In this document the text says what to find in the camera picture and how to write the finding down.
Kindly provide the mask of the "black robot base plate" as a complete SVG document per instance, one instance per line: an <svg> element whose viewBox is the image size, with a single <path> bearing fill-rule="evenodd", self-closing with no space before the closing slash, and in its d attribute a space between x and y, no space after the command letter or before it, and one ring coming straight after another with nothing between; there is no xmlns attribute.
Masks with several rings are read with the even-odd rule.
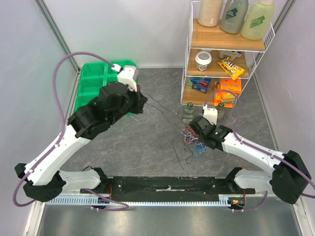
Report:
<svg viewBox="0 0 315 236"><path fill-rule="evenodd" d="M254 194L255 190L239 187L231 178L215 177L108 177L93 189L98 194L123 195L127 193L158 191L206 192L210 194Z"/></svg>

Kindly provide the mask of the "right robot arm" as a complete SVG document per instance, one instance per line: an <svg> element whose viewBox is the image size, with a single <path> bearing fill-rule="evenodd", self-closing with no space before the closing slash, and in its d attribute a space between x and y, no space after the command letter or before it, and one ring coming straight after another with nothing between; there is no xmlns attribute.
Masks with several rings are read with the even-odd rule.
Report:
<svg viewBox="0 0 315 236"><path fill-rule="evenodd" d="M261 190L295 204L308 185L315 185L301 156L292 150L283 153L263 147L228 127L211 124L203 116L195 117L189 126L206 147L234 154L260 168L260 171L240 169L228 178L225 187L230 193L241 189Z"/></svg>

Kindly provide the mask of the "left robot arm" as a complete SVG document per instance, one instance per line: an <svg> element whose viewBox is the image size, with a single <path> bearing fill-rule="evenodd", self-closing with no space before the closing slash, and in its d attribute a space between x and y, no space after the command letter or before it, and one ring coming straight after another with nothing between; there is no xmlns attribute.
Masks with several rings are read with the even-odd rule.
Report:
<svg viewBox="0 0 315 236"><path fill-rule="evenodd" d="M83 189L104 193L108 188L108 177L101 168L80 172L66 172L60 168L77 150L126 114L143 113L146 102L139 85L111 82L102 87L97 97L71 115L60 135L41 157L15 166L25 195L47 202L61 193Z"/></svg>

